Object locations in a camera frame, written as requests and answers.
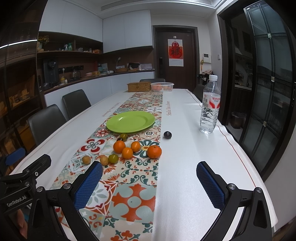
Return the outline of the tan longan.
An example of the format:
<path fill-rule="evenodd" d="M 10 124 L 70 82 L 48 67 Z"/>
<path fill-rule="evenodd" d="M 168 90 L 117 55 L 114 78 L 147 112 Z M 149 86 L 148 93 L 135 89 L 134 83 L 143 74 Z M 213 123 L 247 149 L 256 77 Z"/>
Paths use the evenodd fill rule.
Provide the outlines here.
<path fill-rule="evenodd" d="M 88 155 L 85 155 L 82 157 L 82 163 L 85 165 L 89 165 L 91 163 L 91 157 Z"/>
<path fill-rule="evenodd" d="M 106 155 L 100 155 L 99 159 L 102 166 L 107 166 L 109 164 L 109 159 Z"/>

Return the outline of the small orange mandarin front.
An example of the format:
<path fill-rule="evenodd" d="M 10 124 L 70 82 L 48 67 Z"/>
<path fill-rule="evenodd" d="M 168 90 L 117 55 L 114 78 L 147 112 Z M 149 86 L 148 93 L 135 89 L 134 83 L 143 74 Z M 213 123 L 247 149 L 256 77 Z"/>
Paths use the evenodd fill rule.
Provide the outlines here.
<path fill-rule="evenodd" d="M 133 150 L 132 150 L 132 148 L 125 147 L 125 148 L 122 150 L 121 156 L 122 156 L 124 159 L 130 159 L 130 158 L 132 158 L 132 157 L 133 157 Z"/>

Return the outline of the small orange mandarin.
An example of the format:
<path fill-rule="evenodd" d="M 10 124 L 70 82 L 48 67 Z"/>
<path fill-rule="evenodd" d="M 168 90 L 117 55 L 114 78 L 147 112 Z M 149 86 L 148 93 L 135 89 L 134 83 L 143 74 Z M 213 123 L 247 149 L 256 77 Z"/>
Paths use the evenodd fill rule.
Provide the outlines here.
<path fill-rule="evenodd" d="M 133 157 L 133 150 L 132 150 L 132 148 L 125 147 L 125 148 L 122 150 L 121 156 L 122 156 L 124 159 L 130 159 L 130 158 L 132 158 L 132 157 Z"/>
<path fill-rule="evenodd" d="M 140 150 L 141 145 L 140 145 L 140 143 L 138 141 L 134 141 L 134 142 L 132 142 L 130 148 L 132 149 L 132 151 L 134 153 L 136 153 L 136 152 L 138 152 Z"/>

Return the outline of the large orange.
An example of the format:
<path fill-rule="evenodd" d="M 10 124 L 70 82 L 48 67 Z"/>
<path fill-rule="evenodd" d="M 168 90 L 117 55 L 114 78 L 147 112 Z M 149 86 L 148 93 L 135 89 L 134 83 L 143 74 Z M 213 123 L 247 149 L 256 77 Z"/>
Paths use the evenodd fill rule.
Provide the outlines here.
<path fill-rule="evenodd" d="M 162 149 L 157 145 L 150 146 L 147 149 L 147 155 L 151 159 L 158 159 L 162 155 Z"/>

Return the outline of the dark chair near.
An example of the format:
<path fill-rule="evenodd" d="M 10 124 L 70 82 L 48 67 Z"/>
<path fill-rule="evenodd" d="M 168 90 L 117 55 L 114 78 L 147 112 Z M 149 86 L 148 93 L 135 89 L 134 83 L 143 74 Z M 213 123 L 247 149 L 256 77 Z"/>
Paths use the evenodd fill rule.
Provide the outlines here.
<path fill-rule="evenodd" d="M 37 146 L 66 122 L 66 118 L 56 104 L 38 111 L 28 119 Z"/>

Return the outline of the dark chair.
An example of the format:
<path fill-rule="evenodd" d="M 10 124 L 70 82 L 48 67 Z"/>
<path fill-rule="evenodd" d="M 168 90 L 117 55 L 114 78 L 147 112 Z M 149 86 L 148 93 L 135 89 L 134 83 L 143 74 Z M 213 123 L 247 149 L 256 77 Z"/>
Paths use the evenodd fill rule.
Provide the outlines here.
<path fill-rule="evenodd" d="M 84 90 L 79 89 L 62 97 L 69 119 L 91 107 L 91 103 Z"/>
<path fill-rule="evenodd" d="M 204 91 L 204 85 L 197 84 L 195 89 L 193 90 L 193 94 L 199 99 L 199 101 L 203 101 L 203 91 Z"/>
<path fill-rule="evenodd" d="M 66 118 L 56 104 L 38 111 L 28 119 L 37 146 L 66 122 Z"/>

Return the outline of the patterned table runner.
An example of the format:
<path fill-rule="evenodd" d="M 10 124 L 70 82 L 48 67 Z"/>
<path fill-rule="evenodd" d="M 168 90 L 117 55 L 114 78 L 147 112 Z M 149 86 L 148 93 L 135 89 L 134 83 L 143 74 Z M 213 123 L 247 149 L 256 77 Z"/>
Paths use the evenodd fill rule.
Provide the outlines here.
<path fill-rule="evenodd" d="M 143 131 L 129 133 L 126 147 L 138 141 L 141 148 L 130 159 L 118 154 L 116 164 L 103 166 L 103 175 L 85 208 L 80 210 L 84 221 L 99 240 L 151 240 L 156 204 L 159 161 L 147 155 L 150 146 L 160 144 L 163 95 L 156 92 L 134 93 L 118 104 L 114 115 L 127 111 L 145 111 L 155 116 L 154 124 Z M 100 155 L 115 154 L 113 144 L 119 133 L 101 124 L 67 162 L 52 184 L 58 189 L 72 183 L 87 170 L 82 157 L 99 161 Z"/>

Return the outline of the black coffee machine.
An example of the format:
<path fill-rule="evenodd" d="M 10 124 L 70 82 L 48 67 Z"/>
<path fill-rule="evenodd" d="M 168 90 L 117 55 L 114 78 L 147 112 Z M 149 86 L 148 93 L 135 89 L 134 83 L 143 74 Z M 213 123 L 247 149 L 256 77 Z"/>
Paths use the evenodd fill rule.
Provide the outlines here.
<path fill-rule="evenodd" d="M 51 87 L 55 86 L 59 82 L 59 72 L 57 61 L 44 62 L 44 78 L 45 83 Z"/>

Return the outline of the green plate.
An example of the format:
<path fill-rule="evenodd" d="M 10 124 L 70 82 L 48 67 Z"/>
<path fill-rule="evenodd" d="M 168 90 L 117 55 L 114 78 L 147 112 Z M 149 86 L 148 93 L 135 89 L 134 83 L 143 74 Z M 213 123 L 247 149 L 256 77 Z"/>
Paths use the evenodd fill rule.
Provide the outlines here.
<path fill-rule="evenodd" d="M 155 116 L 145 111 L 128 111 L 111 117 L 106 127 L 115 133 L 135 133 L 152 126 Z"/>

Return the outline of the wicker basket box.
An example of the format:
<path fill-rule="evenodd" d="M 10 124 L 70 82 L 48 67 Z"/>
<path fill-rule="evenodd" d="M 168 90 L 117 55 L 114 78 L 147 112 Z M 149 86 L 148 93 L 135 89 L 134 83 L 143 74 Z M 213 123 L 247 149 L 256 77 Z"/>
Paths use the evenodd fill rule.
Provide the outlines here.
<path fill-rule="evenodd" d="M 147 92 L 151 90 L 150 82 L 133 82 L 127 85 L 128 92 Z"/>

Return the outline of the clear water bottle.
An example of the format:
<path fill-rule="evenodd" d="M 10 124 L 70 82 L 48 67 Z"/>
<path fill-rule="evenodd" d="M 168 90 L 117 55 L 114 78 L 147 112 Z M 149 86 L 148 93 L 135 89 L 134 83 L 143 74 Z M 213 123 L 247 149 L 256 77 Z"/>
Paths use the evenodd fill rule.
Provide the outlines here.
<path fill-rule="evenodd" d="M 217 75 L 209 75 L 209 81 L 203 90 L 200 131 L 206 134 L 213 132 L 220 109 L 221 90 L 217 81 Z"/>

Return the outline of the clear plastic fruit container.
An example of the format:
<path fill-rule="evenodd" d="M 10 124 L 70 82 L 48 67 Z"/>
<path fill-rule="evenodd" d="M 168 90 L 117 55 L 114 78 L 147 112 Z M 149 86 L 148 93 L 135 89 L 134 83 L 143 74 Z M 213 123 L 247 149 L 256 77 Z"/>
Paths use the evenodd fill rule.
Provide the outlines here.
<path fill-rule="evenodd" d="M 154 92 L 170 92 L 173 90 L 174 84 L 170 82 L 151 83 L 151 90 Z"/>

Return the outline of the dark chair right side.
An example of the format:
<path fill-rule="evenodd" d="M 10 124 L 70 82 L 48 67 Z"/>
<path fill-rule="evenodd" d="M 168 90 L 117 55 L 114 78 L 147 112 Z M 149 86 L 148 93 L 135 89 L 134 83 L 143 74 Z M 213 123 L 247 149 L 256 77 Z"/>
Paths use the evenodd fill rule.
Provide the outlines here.
<path fill-rule="evenodd" d="M 203 101 L 203 91 L 204 91 L 204 85 L 197 84 L 195 89 L 193 90 L 193 94 L 199 99 L 199 101 Z"/>

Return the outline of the white intercom panel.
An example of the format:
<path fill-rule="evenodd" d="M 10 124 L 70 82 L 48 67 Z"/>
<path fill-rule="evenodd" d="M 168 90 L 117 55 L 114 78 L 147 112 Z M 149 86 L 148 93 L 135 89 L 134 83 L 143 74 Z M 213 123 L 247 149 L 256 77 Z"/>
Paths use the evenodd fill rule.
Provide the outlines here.
<path fill-rule="evenodd" d="M 211 63 L 211 55 L 208 53 L 203 53 L 203 61 L 204 63 Z"/>

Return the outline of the dark wooden door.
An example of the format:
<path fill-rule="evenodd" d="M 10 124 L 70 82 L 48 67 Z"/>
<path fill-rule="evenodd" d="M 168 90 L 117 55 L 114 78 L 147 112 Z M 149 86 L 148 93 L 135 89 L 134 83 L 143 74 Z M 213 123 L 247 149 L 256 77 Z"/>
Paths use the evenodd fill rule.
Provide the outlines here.
<path fill-rule="evenodd" d="M 175 88 L 194 90 L 199 74 L 198 29 L 189 26 L 154 25 L 155 77 Z"/>

